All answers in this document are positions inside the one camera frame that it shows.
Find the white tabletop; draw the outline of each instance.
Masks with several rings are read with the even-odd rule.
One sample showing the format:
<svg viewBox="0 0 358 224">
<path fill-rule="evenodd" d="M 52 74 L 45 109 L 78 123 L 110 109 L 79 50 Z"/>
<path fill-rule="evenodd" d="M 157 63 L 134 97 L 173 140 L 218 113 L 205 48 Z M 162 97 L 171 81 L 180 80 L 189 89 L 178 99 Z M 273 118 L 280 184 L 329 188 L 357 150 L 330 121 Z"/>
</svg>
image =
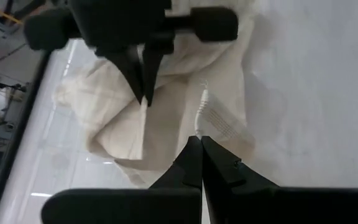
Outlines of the white tabletop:
<svg viewBox="0 0 358 224">
<path fill-rule="evenodd" d="M 260 0 L 243 66 L 257 145 L 244 162 L 279 185 L 358 187 L 358 1 Z M 96 57 L 79 40 L 55 52 L 1 204 L 0 223 L 39 223 L 47 197 L 74 187 L 133 187 L 88 153 L 73 113 L 51 101 Z"/>
</svg>

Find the black frame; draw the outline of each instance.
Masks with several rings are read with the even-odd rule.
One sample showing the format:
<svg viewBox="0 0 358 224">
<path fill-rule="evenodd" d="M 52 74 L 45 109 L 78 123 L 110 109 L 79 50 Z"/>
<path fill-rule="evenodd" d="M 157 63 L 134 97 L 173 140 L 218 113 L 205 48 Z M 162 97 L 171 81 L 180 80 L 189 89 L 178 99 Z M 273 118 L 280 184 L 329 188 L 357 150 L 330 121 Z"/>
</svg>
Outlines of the black frame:
<svg viewBox="0 0 358 224">
<path fill-rule="evenodd" d="M 23 105 L 21 115 L 19 117 L 19 122 L 14 130 L 13 137 L 7 147 L 6 152 L 4 153 L 1 162 L 0 162 L 0 201 L 5 190 L 9 174 L 11 173 L 14 160 L 16 158 L 17 151 L 21 144 L 24 131 L 27 127 L 27 122 L 30 118 L 32 108 L 37 98 L 37 93 L 40 88 L 41 82 L 44 78 L 45 70 L 47 69 L 48 62 L 52 52 L 43 52 L 41 60 L 38 64 L 37 70 L 35 72 L 35 77 L 31 83 L 29 90 L 26 94 L 25 103 Z"/>
</svg>

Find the towel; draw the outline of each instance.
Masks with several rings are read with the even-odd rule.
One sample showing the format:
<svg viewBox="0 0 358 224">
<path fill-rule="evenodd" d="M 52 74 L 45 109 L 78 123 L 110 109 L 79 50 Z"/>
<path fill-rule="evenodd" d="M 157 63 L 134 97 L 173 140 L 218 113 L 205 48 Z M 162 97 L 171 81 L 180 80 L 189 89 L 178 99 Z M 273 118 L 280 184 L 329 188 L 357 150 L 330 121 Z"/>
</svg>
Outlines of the towel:
<svg viewBox="0 0 358 224">
<path fill-rule="evenodd" d="M 254 27 L 255 0 L 173 1 L 170 14 L 189 13 L 191 7 L 225 6 L 239 17 L 234 42 L 201 43 L 194 34 L 178 34 L 175 51 L 160 65 L 153 104 L 141 105 L 117 67 L 106 59 L 82 68 L 77 76 L 57 87 L 54 101 L 70 107 L 85 129 L 86 148 L 100 156 L 113 156 L 131 181 L 148 187 L 172 164 L 188 136 L 196 134 L 195 119 L 208 84 L 219 108 L 229 111 L 228 124 L 238 134 L 246 130 L 244 78 L 241 60 Z M 242 151 L 244 141 L 222 142 L 229 150 Z M 246 133 L 245 141 L 252 142 Z"/>
</svg>

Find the white table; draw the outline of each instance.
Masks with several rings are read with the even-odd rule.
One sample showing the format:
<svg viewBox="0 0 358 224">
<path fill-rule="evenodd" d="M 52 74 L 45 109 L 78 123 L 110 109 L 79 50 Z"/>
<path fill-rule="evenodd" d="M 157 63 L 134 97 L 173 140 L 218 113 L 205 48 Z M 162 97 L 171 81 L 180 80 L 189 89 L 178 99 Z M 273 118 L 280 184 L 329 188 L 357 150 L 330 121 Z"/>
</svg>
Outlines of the white table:
<svg viewBox="0 0 358 224">
<path fill-rule="evenodd" d="M 358 1 L 260 0 L 244 56 L 246 164 L 279 185 L 358 187 Z M 133 187 L 112 159 L 85 151 L 53 89 L 95 56 L 55 52 L 0 203 L 0 223 L 39 223 L 47 197 L 73 187 Z"/>
</svg>

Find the white cloth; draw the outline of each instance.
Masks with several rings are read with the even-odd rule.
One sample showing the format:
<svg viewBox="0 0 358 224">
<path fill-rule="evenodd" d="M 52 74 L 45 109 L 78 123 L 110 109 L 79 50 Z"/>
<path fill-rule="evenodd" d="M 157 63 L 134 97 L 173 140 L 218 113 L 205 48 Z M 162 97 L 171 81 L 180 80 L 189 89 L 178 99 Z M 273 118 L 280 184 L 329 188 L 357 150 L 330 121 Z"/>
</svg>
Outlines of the white cloth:
<svg viewBox="0 0 358 224">
<path fill-rule="evenodd" d="M 193 34 L 178 35 L 174 53 L 162 60 L 150 108 L 145 101 L 138 104 L 124 76 L 106 59 L 64 80 L 56 89 L 55 101 L 75 112 L 86 131 L 88 150 L 100 155 L 107 152 L 133 183 L 148 187 L 169 168 L 188 136 L 196 134 L 202 83 L 208 84 L 208 91 L 233 117 L 246 124 L 241 60 L 254 27 L 253 5 L 254 0 L 174 1 L 172 14 L 197 6 L 235 10 L 239 35 L 235 42 L 212 44 L 201 43 Z"/>
</svg>

